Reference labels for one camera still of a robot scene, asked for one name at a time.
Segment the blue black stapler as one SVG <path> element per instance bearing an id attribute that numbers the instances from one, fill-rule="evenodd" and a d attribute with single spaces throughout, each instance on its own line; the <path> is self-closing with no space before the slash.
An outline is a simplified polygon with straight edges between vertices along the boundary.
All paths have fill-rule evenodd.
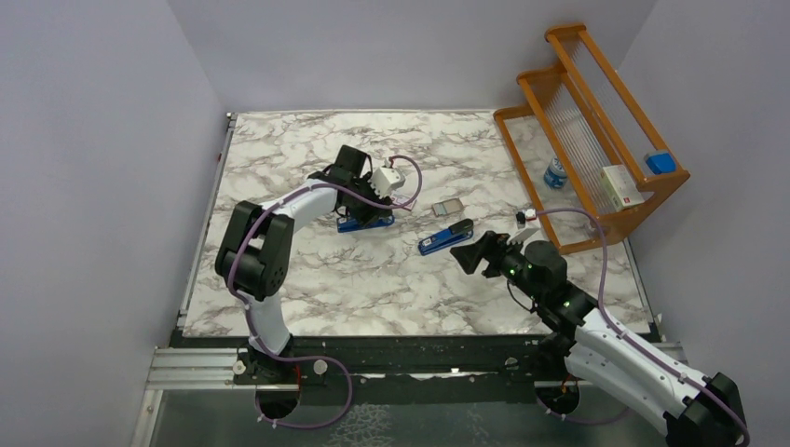
<path id="1" fill-rule="evenodd" d="M 417 244 L 417 249 L 420 255 L 426 256 L 469 240 L 473 237 L 473 234 L 473 220 L 463 219 L 451 224 L 438 233 L 421 239 Z"/>

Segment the red white staple box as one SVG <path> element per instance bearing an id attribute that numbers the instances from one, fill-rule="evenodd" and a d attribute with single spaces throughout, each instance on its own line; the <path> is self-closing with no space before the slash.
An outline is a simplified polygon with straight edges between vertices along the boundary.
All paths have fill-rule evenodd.
<path id="1" fill-rule="evenodd" d="M 411 212 L 416 203 L 416 198 L 413 195 L 396 193 L 392 194 L 390 198 L 392 200 L 392 205 L 395 206 L 397 210 Z"/>

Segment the staple box tray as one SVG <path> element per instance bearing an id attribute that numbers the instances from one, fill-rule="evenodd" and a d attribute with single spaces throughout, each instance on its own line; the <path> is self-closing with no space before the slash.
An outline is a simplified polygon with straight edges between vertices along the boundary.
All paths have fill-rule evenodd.
<path id="1" fill-rule="evenodd" d="M 431 208 L 435 216 L 443 217 L 463 211 L 464 205 L 459 198 L 454 197 L 434 203 Z"/>

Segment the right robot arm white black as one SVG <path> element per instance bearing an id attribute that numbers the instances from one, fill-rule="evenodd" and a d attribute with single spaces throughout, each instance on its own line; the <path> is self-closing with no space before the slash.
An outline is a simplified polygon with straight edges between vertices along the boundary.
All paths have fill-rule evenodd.
<path id="1" fill-rule="evenodd" d="M 549 241 L 510 244 L 486 232 L 450 250 L 462 270 L 481 262 L 486 278 L 505 278 L 529 297 L 551 334 L 538 352 L 547 377 L 587 381 L 648 421 L 669 446 L 746 446 L 751 438 L 737 385 L 725 374 L 695 370 L 612 317 L 567 278 L 567 262 Z"/>

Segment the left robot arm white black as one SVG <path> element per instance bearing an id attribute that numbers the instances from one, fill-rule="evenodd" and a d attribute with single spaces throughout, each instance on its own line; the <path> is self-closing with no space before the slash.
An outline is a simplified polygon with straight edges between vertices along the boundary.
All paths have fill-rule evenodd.
<path id="1" fill-rule="evenodd" d="M 344 145 L 334 163 L 309 174 L 290 193 L 263 204 L 241 201 L 233 209 L 214 269 L 242 303 L 249 330 L 249 374 L 277 383 L 292 373 L 292 335 L 279 289 L 289 270 L 295 234 L 339 209 L 362 227 L 391 216 L 391 194 L 404 185 L 405 176 L 393 161 L 366 171 L 369 160 L 368 154 Z"/>

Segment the blue lidded small jar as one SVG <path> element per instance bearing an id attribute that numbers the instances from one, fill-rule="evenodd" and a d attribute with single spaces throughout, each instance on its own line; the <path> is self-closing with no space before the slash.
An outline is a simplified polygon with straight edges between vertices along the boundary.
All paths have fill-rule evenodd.
<path id="1" fill-rule="evenodd" d="M 567 173 L 557 156 L 549 162 L 543 180 L 551 189 L 562 189 L 567 184 Z"/>

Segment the orange wooden tiered rack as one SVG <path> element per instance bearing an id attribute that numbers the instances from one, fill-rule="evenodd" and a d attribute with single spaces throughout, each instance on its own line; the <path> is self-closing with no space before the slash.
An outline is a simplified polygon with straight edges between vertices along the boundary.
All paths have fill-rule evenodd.
<path id="1" fill-rule="evenodd" d="M 499 109 L 493 118 L 534 208 L 545 210 L 549 206 L 538 193 L 542 179 L 531 177 L 528 170 L 532 165 L 523 160 L 508 130 L 508 122 L 517 118 L 537 120 L 553 156 L 559 158 L 567 173 L 567 190 L 603 226 L 605 238 L 591 236 L 564 243 L 550 218 L 540 217 L 548 239 L 562 254 L 620 243 L 690 174 L 584 24 L 554 26 L 544 37 L 556 54 L 556 61 L 547 68 L 520 73 L 517 83 L 524 94 L 524 104 Z M 662 150 L 674 157 L 677 171 L 654 175 L 644 156 Z M 645 198 L 643 204 L 615 211 L 599 177 L 601 168 L 610 165 L 627 168 Z"/>

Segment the white red carton box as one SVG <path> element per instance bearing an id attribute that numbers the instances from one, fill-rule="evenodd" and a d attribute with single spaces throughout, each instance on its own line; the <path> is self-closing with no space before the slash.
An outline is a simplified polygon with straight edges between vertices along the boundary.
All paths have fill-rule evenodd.
<path id="1" fill-rule="evenodd" d="M 600 184 L 615 211 L 626 210 L 645 202 L 630 172 L 623 165 L 604 166 L 600 170 Z"/>

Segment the blue block on rack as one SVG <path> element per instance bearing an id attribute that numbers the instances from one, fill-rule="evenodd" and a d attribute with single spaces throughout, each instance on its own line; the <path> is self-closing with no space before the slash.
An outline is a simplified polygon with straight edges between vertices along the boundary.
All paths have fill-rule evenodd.
<path id="1" fill-rule="evenodd" d="M 644 156 L 648 170 L 654 175 L 662 175 L 677 171 L 674 157 L 666 150 L 653 151 Z"/>

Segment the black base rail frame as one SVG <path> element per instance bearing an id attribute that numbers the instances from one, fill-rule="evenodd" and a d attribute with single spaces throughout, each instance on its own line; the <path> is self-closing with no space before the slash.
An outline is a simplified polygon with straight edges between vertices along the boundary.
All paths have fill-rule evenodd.
<path id="1" fill-rule="evenodd" d="M 154 354 L 146 386 L 163 391 L 252 391 L 266 400 L 341 407 L 373 404 L 532 403 L 538 388 L 571 384 L 538 335 L 299 336 L 296 366 L 251 354 L 242 337 L 184 338 Z"/>

